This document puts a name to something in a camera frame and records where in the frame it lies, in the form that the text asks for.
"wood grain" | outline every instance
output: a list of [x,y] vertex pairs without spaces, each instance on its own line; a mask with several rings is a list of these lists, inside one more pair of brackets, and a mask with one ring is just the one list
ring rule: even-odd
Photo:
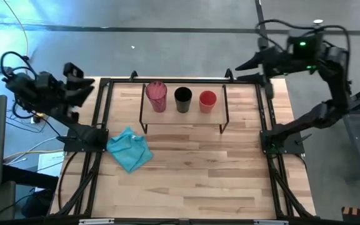
[[[273,100],[279,123],[293,120],[286,83],[274,79]],[[109,110],[109,136],[126,127],[144,135],[139,124],[141,84],[115,84]],[[80,123],[90,124],[98,89],[78,109]],[[154,157],[132,174],[105,152],[99,170],[93,217],[110,218],[275,218],[268,164],[261,152],[255,87],[227,85],[230,123],[220,135],[217,125],[149,125],[147,143]],[[104,106],[99,112],[99,123]],[[79,184],[84,154],[77,154],[62,184],[65,203]],[[303,163],[284,156],[289,186],[314,214]],[[279,191],[283,212],[284,195]],[[86,194],[82,211],[87,202]],[[51,213],[58,211],[55,197]]]

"gray floor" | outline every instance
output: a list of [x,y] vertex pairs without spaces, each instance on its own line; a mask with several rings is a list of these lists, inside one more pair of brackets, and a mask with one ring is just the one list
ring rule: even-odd
[[[23,23],[68,26],[117,26],[155,28],[253,28],[257,23],[253,0],[33,0],[23,4],[10,0]],[[360,1],[354,0],[261,0],[266,19],[284,19],[290,23],[310,23],[320,18],[326,24],[340,24],[360,30]],[[0,1],[0,22],[15,23]],[[271,29],[285,29],[278,25]],[[47,32],[29,31],[31,63],[37,71],[49,71],[62,78],[63,64],[71,61],[91,76],[128,76],[137,70],[140,76],[210,76],[221,77],[226,68],[234,69],[251,58],[255,34],[189,34],[146,32]],[[271,36],[280,43],[285,36]],[[326,37],[338,46],[342,36]],[[360,36],[353,36],[350,78],[352,91],[360,90]],[[14,49],[25,52],[20,31],[0,31],[0,55]],[[7,59],[12,66],[20,65]],[[307,72],[287,78],[294,116],[308,112],[330,95],[318,74]],[[3,88],[0,94],[12,95]],[[51,120],[61,133],[66,128]],[[360,208],[360,182],[346,184],[344,178],[359,171],[357,155],[352,150],[344,124],[328,129],[309,129],[313,136],[304,142],[308,177],[318,216],[341,219],[341,207]],[[7,125],[5,155],[25,151],[44,139],[53,137],[49,127],[41,134],[19,131]],[[51,141],[39,149],[57,149]],[[36,155],[17,163],[20,168],[37,165]]]

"cup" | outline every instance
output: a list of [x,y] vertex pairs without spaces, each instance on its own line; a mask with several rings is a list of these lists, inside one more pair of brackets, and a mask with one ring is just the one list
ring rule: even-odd
[[176,100],[177,111],[179,113],[186,113],[190,108],[191,98],[193,93],[186,87],[179,87],[174,92],[174,99]]
[[212,91],[203,91],[199,95],[199,110],[202,113],[210,113],[215,106],[216,95]]
[[166,93],[168,88],[159,81],[150,82],[147,85],[145,93],[155,112],[161,113],[166,109]]

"red cup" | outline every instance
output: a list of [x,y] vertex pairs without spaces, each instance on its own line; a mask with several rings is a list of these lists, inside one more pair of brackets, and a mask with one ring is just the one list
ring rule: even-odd
[[151,82],[147,85],[145,92],[155,112],[161,113],[165,111],[168,89],[164,83],[159,81]]
[[203,113],[210,113],[215,106],[216,95],[212,91],[203,91],[199,95],[199,110]]

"towel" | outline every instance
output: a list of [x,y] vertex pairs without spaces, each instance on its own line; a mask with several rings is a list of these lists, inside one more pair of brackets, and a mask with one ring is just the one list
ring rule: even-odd
[[128,173],[153,157],[145,138],[135,134],[130,127],[126,127],[119,136],[112,137],[106,144],[106,149]]

